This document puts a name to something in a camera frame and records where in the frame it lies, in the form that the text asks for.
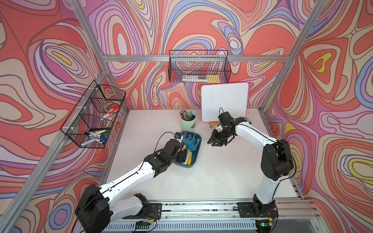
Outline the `teal storage box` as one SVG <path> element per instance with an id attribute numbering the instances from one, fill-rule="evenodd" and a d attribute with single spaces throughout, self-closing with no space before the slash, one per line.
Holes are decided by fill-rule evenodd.
<path id="1" fill-rule="evenodd" d="M 197 161 L 198 152 L 202 142 L 199 134 L 182 131 L 182 150 L 186 151 L 186 158 L 183 162 L 175 161 L 175 164 L 184 168 L 192 168 Z"/>

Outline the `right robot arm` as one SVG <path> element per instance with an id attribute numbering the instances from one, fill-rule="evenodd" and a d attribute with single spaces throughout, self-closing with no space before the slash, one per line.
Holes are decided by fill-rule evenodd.
<path id="1" fill-rule="evenodd" d="M 275 194 L 279 184 L 289 179 L 291 170 L 296 170 L 288 141 L 270 137 L 252 126 L 246 117 L 233 118 L 229 112 L 218 116 L 219 125 L 213 130 L 208 144 L 213 147 L 228 145 L 235 137 L 240 136 L 256 146 L 262 152 L 260 168 L 263 179 L 250 210 L 257 217 L 278 217 Z"/>

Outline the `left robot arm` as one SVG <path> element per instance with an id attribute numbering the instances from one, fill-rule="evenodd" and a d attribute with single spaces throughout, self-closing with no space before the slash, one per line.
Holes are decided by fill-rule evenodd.
<path id="1" fill-rule="evenodd" d="M 164 148 L 146 156 L 142 163 L 119 177 L 101 186 L 87 187 L 75 209 L 77 222 L 86 233 L 100 233 L 111 222 L 123 218 L 145 219 L 152 225 L 160 219 L 160 210 L 151 204 L 144 195 L 138 193 L 124 199 L 130 191 L 165 172 L 174 162 L 186 160 L 182 150 L 183 135 L 175 133 Z"/>

